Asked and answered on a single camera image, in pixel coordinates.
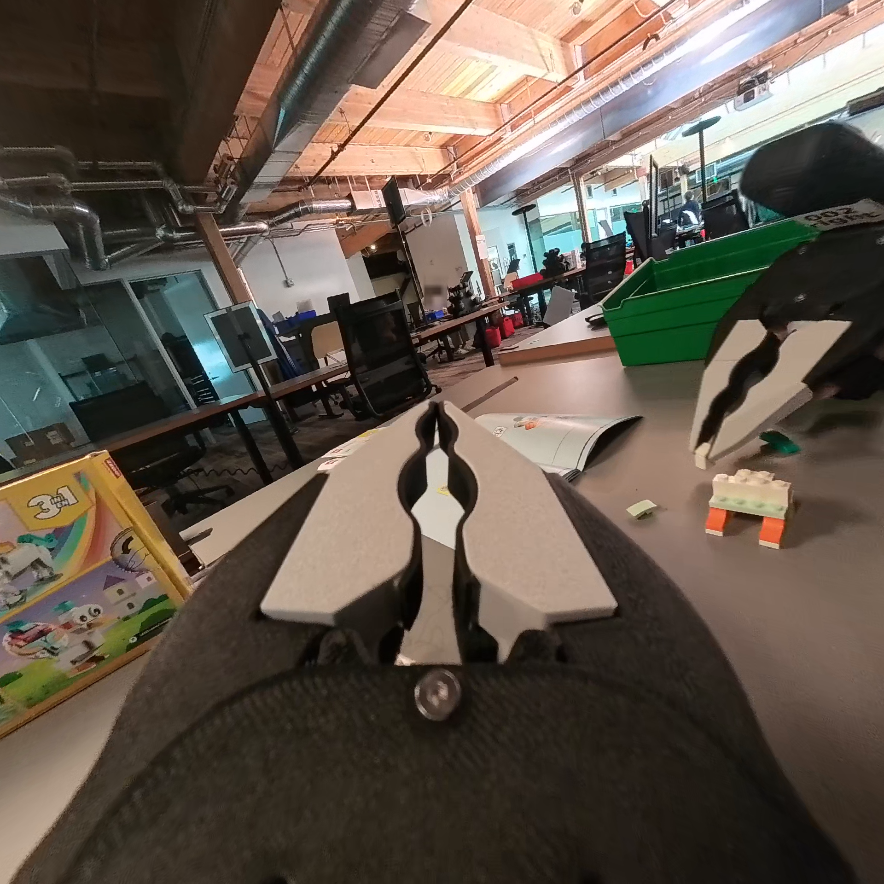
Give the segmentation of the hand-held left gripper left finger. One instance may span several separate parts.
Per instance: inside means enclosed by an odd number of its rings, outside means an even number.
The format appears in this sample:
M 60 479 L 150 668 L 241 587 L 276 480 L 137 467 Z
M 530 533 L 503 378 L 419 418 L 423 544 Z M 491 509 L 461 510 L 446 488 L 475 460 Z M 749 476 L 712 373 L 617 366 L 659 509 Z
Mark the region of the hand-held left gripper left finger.
M 415 503 L 427 490 L 436 402 L 411 408 L 322 477 L 272 578 L 261 613 L 278 622 L 351 630 L 393 663 L 424 595 Z

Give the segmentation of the yellow lego box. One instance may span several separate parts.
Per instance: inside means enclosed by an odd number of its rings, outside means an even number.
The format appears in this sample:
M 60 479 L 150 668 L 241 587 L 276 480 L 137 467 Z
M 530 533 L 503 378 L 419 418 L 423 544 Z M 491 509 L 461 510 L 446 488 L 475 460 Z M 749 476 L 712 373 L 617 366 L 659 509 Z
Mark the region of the yellow lego box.
M 1 491 L 1 735 L 157 643 L 193 591 L 105 451 Z

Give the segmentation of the silver air duct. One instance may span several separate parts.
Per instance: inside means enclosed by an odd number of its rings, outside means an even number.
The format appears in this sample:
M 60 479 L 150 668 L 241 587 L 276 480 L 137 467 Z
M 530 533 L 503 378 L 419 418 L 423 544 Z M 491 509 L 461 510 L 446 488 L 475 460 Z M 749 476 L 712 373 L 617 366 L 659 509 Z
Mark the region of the silver air duct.
M 200 244 L 197 222 L 220 219 L 235 191 L 232 183 L 182 185 L 160 162 L 86 161 L 60 146 L 2 146 L 1 161 L 2 209 L 53 224 L 92 271 Z M 105 227 L 85 197 L 114 193 L 138 197 L 145 224 Z

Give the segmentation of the black mesh office chair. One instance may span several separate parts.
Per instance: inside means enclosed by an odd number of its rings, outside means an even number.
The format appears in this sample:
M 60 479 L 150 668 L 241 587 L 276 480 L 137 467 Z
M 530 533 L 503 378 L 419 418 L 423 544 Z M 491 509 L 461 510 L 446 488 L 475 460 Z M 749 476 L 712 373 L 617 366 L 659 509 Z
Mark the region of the black mesh office chair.
M 328 304 L 349 370 L 338 389 L 355 420 L 383 421 L 441 392 L 414 346 L 399 294 L 352 303 L 341 293 Z

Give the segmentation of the cardboard box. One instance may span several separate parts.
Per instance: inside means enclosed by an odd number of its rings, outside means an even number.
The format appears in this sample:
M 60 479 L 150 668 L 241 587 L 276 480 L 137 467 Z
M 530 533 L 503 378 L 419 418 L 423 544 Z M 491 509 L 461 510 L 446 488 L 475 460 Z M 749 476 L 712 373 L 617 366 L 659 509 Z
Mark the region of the cardboard box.
M 64 423 L 9 436 L 5 442 L 12 452 L 11 462 L 16 469 L 36 465 L 75 448 L 75 437 Z

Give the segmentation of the white sticker sheet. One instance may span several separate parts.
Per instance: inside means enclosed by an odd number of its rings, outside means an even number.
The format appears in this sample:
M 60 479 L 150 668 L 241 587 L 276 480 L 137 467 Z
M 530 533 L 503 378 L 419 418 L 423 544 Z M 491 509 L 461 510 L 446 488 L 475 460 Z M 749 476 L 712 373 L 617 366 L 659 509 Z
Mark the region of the white sticker sheet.
M 337 445 L 334 448 L 331 448 L 320 459 L 319 466 L 317 467 L 317 472 L 328 473 L 339 462 L 341 462 L 345 458 L 348 458 L 360 448 L 363 448 L 370 441 L 371 438 L 377 436 L 383 429 L 383 427 L 377 427 L 366 430 L 360 435 L 355 436 L 348 441 Z

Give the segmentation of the green plastic bin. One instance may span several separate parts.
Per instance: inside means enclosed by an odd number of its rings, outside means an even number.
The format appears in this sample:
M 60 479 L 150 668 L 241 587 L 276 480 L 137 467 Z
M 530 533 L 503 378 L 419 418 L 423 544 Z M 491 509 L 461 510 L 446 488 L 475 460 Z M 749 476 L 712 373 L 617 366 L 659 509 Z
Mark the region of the green plastic bin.
M 705 359 L 717 324 L 746 288 L 819 234 L 786 219 L 643 262 L 600 304 L 621 364 Z

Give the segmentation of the long dark wooden desk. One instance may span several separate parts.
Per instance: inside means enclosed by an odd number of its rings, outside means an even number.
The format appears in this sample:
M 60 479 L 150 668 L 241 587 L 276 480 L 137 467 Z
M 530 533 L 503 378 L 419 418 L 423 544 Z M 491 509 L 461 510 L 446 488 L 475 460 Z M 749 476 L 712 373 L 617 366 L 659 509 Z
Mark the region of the long dark wooden desk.
M 278 404 L 294 394 L 304 391 L 314 393 L 319 397 L 326 397 L 331 392 L 330 385 L 333 381 L 342 381 L 348 376 L 349 369 L 345 363 L 332 364 L 292 380 L 271 386 L 265 385 L 262 391 L 225 397 L 186 412 L 158 417 L 138 428 L 114 430 L 110 434 L 99 435 L 97 439 L 88 435 L 87 439 L 88 443 L 94 447 L 108 451 L 122 451 L 145 444 L 155 438 L 192 436 L 208 429 L 216 419 L 229 416 L 262 484 L 268 485 L 274 481 L 271 469 L 264 460 L 249 427 L 244 423 L 241 413 L 250 407 L 261 409 L 266 420 L 271 423 L 271 428 L 291 470 L 298 470 L 305 465 L 305 460 L 297 448 Z

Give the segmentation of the large dark air duct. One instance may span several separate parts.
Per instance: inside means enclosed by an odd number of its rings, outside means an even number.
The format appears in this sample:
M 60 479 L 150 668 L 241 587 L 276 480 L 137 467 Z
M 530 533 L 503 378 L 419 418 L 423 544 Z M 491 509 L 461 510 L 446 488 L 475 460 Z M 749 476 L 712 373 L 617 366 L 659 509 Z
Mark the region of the large dark air duct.
M 238 160 L 233 200 L 265 200 L 349 88 L 378 87 L 430 24 L 426 2 L 321 2 Z

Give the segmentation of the black floor lamp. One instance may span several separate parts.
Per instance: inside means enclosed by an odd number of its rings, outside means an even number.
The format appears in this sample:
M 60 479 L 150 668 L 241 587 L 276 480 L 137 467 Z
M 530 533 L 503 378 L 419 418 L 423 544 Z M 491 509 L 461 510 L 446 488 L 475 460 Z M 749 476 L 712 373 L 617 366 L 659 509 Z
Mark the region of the black floor lamp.
M 708 199 L 707 178 L 706 178 L 706 161 L 705 161 L 705 132 L 711 127 L 716 126 L 721 121 L 720 115 L 710 116 L 700 119 L 693 125 L 684 128 L 681 131 L 683 138 L 689 139 L 696 137 L 698 140 L 699 163 L 700 163 L 700 183 L 701 183 L 701 204 Z

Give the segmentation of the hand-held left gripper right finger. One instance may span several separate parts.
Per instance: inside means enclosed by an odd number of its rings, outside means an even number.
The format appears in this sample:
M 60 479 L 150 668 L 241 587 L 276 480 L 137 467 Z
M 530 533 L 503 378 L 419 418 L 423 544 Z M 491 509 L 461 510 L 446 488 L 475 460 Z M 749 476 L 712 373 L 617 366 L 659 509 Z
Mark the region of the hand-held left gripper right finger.
M 521 635 L 612 617 L 617 601 L 555 478 L 442 404 L 455 530 L 454 617 L 463 659 L 505 660 Z

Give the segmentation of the ceiling projector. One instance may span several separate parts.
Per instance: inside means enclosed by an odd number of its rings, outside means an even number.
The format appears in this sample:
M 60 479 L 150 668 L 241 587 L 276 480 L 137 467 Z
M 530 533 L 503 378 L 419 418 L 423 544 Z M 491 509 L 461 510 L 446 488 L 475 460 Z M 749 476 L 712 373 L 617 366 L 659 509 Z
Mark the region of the ceiling projector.
M 734 112 L 745 111 L 772 97 L 771 73 L 772 67 L 768 65 L 738 82 L 737 92 L 733 99 Z

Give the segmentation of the screen on black stand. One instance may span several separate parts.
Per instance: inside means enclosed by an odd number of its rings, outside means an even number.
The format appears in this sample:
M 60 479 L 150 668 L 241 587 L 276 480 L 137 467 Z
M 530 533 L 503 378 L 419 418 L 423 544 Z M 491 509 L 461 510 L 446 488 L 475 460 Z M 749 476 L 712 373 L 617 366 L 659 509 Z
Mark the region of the screen on black stand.
M 232 372 L 251 370 L 260 383 L 261 407 L 293 470 L 305 465 L 286 420 L 271 394 L 262 366 L 277 358 L 264 322 L 252 302 L 211 311 L 204 315 L 215 341 Z

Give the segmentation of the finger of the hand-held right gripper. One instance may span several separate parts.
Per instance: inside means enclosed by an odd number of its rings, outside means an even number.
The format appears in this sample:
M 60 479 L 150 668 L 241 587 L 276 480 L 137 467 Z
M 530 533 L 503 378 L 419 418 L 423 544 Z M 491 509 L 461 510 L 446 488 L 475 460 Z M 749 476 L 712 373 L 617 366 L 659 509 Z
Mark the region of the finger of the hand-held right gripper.
M 738 320 L 706 360 L 691 425 L 691 453 L 711 448 L 726 417 L 777 360 L 777 335 L 757 319 Z
M 710 466 L 742 447 L 768 424 L 785 417 L 812 399 L 806 377 L 850 329 L 843 320 L 797 322 L 783 337 L 777 335 L 773 368 L 748 392 L 744 404 L 725 418 L 710 449 Z

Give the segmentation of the lego instruction booklet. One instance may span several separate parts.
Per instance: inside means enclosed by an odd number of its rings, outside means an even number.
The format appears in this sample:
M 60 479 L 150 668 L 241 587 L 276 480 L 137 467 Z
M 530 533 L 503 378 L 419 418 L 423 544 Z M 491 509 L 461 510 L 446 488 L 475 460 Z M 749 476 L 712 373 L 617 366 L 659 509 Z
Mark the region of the lego instruction booklet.
M 571 480 L 643 416 L 492 413 L 475 420 L 540 469 Z

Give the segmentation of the light wooden board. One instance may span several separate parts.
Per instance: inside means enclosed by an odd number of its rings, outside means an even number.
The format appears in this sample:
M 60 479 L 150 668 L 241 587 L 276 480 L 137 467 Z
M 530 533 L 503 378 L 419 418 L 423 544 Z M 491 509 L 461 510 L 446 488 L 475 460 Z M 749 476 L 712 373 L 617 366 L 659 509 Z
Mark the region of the light wooden board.
M 545 361 L 582 360 L 615 352 L 616 344 L 601 305 L 593 305 L 515 346 L 502 346 L 494 358 L 504 367 L 515 367 Z

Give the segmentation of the white and orange lego build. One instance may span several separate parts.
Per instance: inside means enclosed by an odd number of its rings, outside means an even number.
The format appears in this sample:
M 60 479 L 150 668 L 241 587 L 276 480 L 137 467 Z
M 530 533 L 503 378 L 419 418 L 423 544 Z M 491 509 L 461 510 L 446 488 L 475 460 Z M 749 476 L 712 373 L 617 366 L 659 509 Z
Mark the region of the white and orange lego build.
M 792 484 L 768 471 L 743 469 L 733 475 L 718 474 L 713 478 L 704 531 L 724 536 L 733 514 L 750 515 L 761 519 L 758 544 L 779 549 L 793 510 Z

